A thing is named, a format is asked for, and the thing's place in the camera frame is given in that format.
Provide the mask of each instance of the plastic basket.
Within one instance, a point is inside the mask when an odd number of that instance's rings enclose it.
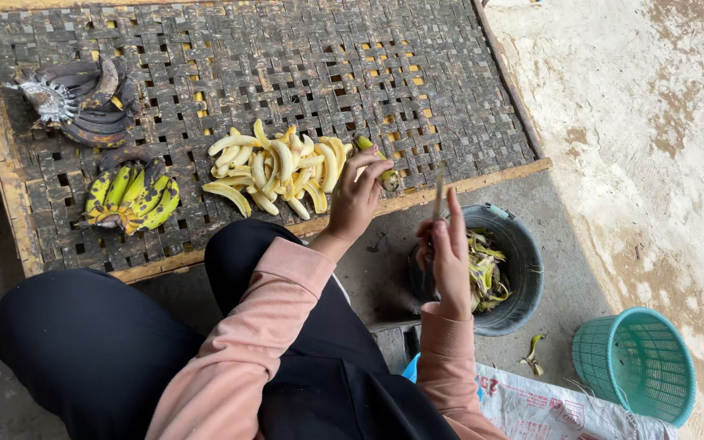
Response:
[[[596,397],[676,427],[691,414],[694,366],[680,334],[645,307],[585,323],[572,340],[572,363]]]

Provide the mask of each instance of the knee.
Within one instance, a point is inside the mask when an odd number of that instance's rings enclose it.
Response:
[[[245,218],[230,223],[215,233],[208,242],[206,255],[213,255],[220,249],[235,249],[240,246],[246,248],[259,247],[258,245],[271,244],[277,236],[295,241],[297,238],[284,226],[264,222],[255,218]]]
[[[111,282],[121,281],[89,269],[46,272],[26,278],[0,300],[0,341],[17,338],[35,323],[68,313],[68,303],[77,302],[77,295],[86,288]]]

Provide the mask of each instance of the pink jacket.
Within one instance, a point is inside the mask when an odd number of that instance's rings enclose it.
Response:
[[[241,303],[165,388],[146,439],[262,438],[257,411],[263,386],[335,267],[316,251],[276,238]],[[437,308],[422,307],[417,385],[461,439],[505,439],[477,409],[472,321],[441,318]]]

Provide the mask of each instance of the hand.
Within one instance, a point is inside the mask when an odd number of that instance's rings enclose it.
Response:
[[[455,188],[447,189],[450,224],[440,219],[423,221],[417,229],[420,248],[417,263],[425,270],[425,255],[433,242],[433,277],[441,295],[439,316],[453,321],[472,318],[472,291],[469,285],[469,242],[466,240],[466,222]]]
[[[309,247],[338,262],[344,252],[363,235],[374,218],[382,184],[377,177],[393,167],[393,161],[383,161],[375,153],[378,145],[358,151],[341,171],[333,190],[333,205],[328,227],[315,238]],[[367,167],[357,178],[357,170]]]

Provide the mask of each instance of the woven bamboo tray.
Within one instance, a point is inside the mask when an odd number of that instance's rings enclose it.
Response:
[[[0,13],[0,185],[26,275],[90,267],[132,282],[200,263],[210,237],[241,218],[201,191],[212,180],[207,148],[232,126],[250,134],[257,118],[269,135],[297,125],[313,139],[381,139],[403,189],[377,214],[432,200],[440,164],[461,191],[550,166],[471,0],[52,3]],[[33,109],[1,88],[23,67],[99,53],[126,58],[147,105],[135,143],[164,155],[181,188],[158,230],[80,228],[102,153],[31,129]],[[298,235],[327,222],[252,205],[253,217]]]

